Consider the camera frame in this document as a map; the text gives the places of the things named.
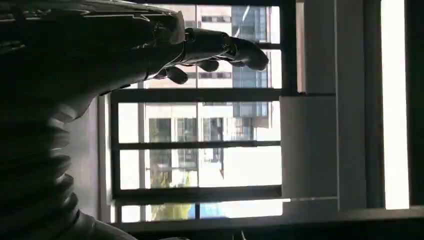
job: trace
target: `bright light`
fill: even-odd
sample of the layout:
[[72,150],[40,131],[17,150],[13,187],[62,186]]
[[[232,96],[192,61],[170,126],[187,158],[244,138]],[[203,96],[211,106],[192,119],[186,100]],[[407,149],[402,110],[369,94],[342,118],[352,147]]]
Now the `bright light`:
[[405,14],[403,0],[381,1],[381,53],[386,209],[409,203]]

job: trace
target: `ribbed cylindrical segment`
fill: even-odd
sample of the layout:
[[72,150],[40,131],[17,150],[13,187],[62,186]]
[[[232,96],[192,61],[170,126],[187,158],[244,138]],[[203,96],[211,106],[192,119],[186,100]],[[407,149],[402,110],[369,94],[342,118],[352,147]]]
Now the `ribbed cylindrical segment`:
[[57,119],[0,125],[0,239],[52,239],[78,214],[69,133]]

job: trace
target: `window pane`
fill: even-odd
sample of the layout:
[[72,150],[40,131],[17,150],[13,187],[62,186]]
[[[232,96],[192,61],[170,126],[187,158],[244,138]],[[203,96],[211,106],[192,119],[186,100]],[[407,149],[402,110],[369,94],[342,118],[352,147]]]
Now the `window pane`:
[[146,189],[197,187],[197,171],[178,167],[149,168],[145,171]]
[[140,206],[128,205],[122,206],[122,222],[123,223],[137,223],[140,222]]
[[200,218],[251,218],[279,216],[283,214],[283,202],[289,201],[289,199],[267,199],[201,203]]
[[119,103],[119,142],[138,143],[139,142],[139,104]]
[[280,146],[204,148],[198,151],[200,187],[282,184]]
[[280,43],[280,9],[266,6],[198,5],[201,28],[254,42]]
[[199,103],[199,141],[279,141],[280,103]]
[[[290,199],[266,199],[247,201],[208,202],[200,204],[200,218],[251,218],[280,216],[283,204]],[[192,204],[173,204],[122,207],[122,221],[140,221],[140,208],[145,208],[146,221],[178,221],[196,218],[196,206]]]
[[178,221],[194,219],[189,211],[193,204],[163,204],[163,205],[147,205],[146,220],[147,221]]
[[139,150],[120,151],[120,188],[138,189],[140,187]]
[[144,122],[146,143],[281,139],[278,101],[146,103]]

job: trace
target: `window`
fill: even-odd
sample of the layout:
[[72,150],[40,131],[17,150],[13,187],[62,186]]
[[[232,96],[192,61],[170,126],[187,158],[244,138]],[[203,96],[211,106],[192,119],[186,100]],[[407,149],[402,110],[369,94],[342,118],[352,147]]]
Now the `window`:
[[201,79],[230,79],[232,72],[199,72]]
[[186,28],[201,28],[202,22],[201,21],[196,22],[195,20],[189,20],[189,21],[186,20],[184,21],[184,25]]
[[231,16],[201,16],[202,22],[231,23]]
[[[113,143],[120,149],[112,157],[120,163],[120,172],[114,174],[120,175],[120,186],[127,186],[113,189],[116,213],[122,222],[279,215],[281,200],[265,204],[282,196],[279,8],[158,7],[181,10],[186,27],[201,22],[202,28],[272,43],[275,49],[263,50],[270,62],[262,72],[227,62],[220,62],[215,72],[178,66],[188,75],[185,84],[153,79],[140,84],[134,95],[127,89],[111,94],[118,111],[133,106],[117,116],[119,131],[128,137]],[[259,209],[248,211],[255,206]]]

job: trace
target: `tree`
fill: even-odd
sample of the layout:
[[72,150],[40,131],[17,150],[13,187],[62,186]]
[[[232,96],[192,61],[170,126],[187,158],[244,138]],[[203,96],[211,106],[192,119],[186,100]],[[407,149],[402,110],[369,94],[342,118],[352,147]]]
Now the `tree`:
[[[174,188],[190,186],[190,176],[186,175],[183,184],[172,186],[171,171],[154,171],[150,175],[150,182],[153,188]],[[190,204],[167,203],[163,205],[154,205],[151,207],[151,216],[153,221],[185,220],[188,218]]]

